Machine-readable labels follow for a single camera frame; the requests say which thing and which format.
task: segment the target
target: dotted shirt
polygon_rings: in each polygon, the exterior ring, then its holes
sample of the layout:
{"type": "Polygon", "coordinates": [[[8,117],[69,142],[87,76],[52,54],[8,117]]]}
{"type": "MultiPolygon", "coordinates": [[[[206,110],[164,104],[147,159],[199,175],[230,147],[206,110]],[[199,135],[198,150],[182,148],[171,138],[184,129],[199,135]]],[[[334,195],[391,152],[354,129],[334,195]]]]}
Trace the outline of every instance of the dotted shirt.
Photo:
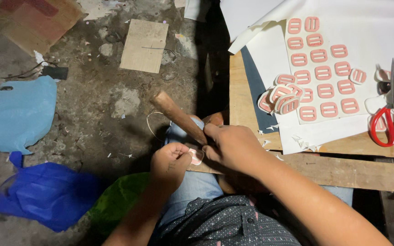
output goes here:
{"type": "Polygon", "coordinates": [[[159,228],[155,245],[300,246],[278,221],[261,214],[246,196],[197,198],[185,215],[159,228]]]}

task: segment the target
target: wooden plank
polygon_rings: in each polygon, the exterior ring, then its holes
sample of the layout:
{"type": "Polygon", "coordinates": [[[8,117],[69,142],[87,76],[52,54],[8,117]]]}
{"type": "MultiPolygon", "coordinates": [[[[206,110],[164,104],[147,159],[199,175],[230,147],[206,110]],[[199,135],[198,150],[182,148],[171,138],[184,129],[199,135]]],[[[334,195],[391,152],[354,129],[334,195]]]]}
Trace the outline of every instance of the wooden plank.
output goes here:
{"type": "Polygon", "coordinates": [[[159,73],[167,31],[168,24],[132,19],[119,67],[159,73]]]}
{"type": "MultiPolygon", "coordinates": [[[[314,156],[311,154],[279,155],[288,165],[320,185],[394,191],[394,163],[360,161],[314,156]]],[[[189,171],[222,173],[204,163],[190,165],[189,171]]]]}
{"type": "MultiPolygon", "coordinates": [[[[271,143],[265,146],[266,149],[282,150],[279,133],[268,133],[263,136],[258,133],[258,122],[256,120],[255,109],[241,52],[238,52],[230,58],[229,96],[230,124],[249,127],[261,143],[263,143],[264,140],[270,140],[271,143]]],[[[385,133],[378,133],[378,137],[386,141],[385,133]]],[[[320,152],[394,157],[394,146],[389,148],[380,147],[373,142],[369,133],[365,132],[325,143],[320,148],[320,152]]]]}

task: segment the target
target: person's left hand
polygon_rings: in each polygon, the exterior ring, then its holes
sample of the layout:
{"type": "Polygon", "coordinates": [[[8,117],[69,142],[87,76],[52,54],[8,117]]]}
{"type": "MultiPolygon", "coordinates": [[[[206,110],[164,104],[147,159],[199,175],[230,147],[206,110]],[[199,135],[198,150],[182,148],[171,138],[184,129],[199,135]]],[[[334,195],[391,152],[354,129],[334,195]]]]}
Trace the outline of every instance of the person's left hand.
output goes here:
{"type": "Polygon", "coordinates": [[[151,182],[172,194],[178,189],[192,161],[189,148],[181,143],[169,143],[151,158],[151,182]]]}

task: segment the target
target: dark blue plastic bag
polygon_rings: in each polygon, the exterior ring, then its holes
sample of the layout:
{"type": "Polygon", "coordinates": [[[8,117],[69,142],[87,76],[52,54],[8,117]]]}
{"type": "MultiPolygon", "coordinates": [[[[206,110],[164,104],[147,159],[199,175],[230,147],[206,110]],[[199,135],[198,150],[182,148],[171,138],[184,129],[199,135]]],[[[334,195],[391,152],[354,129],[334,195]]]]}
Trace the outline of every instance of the dark blue plastic bag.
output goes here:
{"type": "Polygon", "coordinates": [[[8,189],[0,187],[0,213],[39,221],[55,232],[67,230],[88,211],[103,192],[99,180],[64,165],[47,162],[22,167],[22,154],[10,154],[18,173],[8,189]]]}

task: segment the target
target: wire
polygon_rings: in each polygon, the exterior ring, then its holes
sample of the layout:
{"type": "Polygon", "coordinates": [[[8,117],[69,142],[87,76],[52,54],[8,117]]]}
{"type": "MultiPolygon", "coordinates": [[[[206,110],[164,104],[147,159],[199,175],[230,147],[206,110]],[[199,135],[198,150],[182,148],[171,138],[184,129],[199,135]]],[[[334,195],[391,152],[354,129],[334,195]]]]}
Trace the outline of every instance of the wire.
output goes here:
{"type": "Polygon", "coordinates": [[[152,114],[162,114],[162,115],[163,115],[163,113],[161,113],[161,112],[153,112],[153,113],[147,115],[147,126],[148,126],[148,128],[150,129],[150,132],[153,133],[153,135],[154,135],[155,138],[157,138],[159,141],[163,142],[163,140],[159,139],[159,138],[156,136],[156,134],[151,130],[150,124],[148,123],[148,117],[149,117],[150,115],[152,115],[152,114]]]}

